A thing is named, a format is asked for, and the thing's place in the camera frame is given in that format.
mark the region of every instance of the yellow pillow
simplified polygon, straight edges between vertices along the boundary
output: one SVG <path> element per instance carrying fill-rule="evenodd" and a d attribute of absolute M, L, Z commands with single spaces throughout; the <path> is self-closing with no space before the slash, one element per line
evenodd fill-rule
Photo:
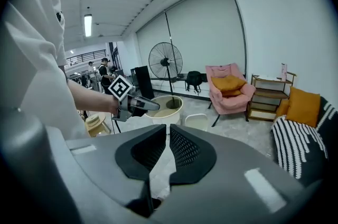
<path fill-rule="evenodd" d="M 282 115 L 286 115 L 288 110 L 289 110 L 289 100 L 288 99 L 283 99 L 280 102 L 279 107 L 277 108 L 276 117 L 275 118 L 280 117 Z"/>
<path fill-rule="evenodd" d="M 320 104 L 320 95 L 291 87 L 286 119 L 316 127 Z"/>
<path fill-rule="evenodd" d="M 233 91 L 240 89 L 245 83 L 245 80 L 237 78 L 231 74 L 227 75 L 225 78 L 211 78 L 212 83 L 217 89 L 221 92 L 224 91 Z"/>
<path fill-rule="evenodd" d="M 232 97 L 242 94 L 240 90 L 232 90 L 232 91 L 223 91 L 222 96 L 223 97 Z"/>

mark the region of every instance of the person in black shirt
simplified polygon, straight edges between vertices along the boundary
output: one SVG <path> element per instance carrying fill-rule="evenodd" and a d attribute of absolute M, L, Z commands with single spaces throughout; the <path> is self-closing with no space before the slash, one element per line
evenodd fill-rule
<path fill-rule="evenodd" d="M 100 75 L 102 76 L 101 85 L 102 85 L 102 87 L 105 90 L 105 93 L 107 95 L 112 95 L 111 91 L 108 90 L 108 87 L 111 84 L 110 81 L 113 80 L 114 77 L 108 75 L 108 73 L 107 73 L 107 67 L 106 67 L 107 65 L 108 65 L 108 59 L 107 58 L 103 58 L 101 60 L 101 65 L 99 67 L 99 72 L 100 72 Z"/>

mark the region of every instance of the standing fan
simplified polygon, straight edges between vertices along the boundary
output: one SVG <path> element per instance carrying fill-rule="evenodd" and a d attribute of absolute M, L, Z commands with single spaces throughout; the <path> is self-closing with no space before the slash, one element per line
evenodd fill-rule
<path fill-rule="evenodd" d="M 181 73 L 183 65 L 182 56 L 177 47 L 167 42 L 158 43 L 150 51 L 148 61 L 149 67 L 156 77 L 169 79 L 170 91 L 173 96 L 171 80 Z M 181 101 L 173 97 L 166 106 L 169 109 L 179 108 Z"/>

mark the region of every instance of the pink armchair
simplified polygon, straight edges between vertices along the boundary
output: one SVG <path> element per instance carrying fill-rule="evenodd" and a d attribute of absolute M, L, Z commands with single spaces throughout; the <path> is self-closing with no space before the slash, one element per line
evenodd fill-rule
<path fill-rule="evenodd" d="M 213 105 L 218 113 L 218 117 L 212 127 L 215 126 L 218 119 L 223 114 L 244 112 L 246 121 L 248 122 L 247 106 L 248 102 L 252 99 L 256 88 L 253 85 L 246 83 L 240 89 L 241 95 L 235 97 L 223 97 L 221 91 L 215 87 L 211 80 L 211 77 L 224 78 L 229 74 L 245 80 L 243 74 L 239 71 L 237 64 L 232 63 L 227 66 L 206 66 L 205 68 L 210 87 L 209 96 L 211 103 L 209 108 Z"/>

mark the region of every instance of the mesh grille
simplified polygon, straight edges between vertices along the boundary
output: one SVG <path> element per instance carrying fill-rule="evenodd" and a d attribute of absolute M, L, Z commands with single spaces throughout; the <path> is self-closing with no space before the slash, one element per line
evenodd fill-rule
<path fill-rule="evenodd" d="M 132 148 L 133 158 L 149 171 L 153 169 L 165 148 L 165 129 L 141 141 Z"/>
<path fill-rule="evenodd" d="M 191 140 L 172 130 L 170 133 L 170 148 L 175 157 L 176 168 L 189 166 L 200 155 L 200 148 Z"/>

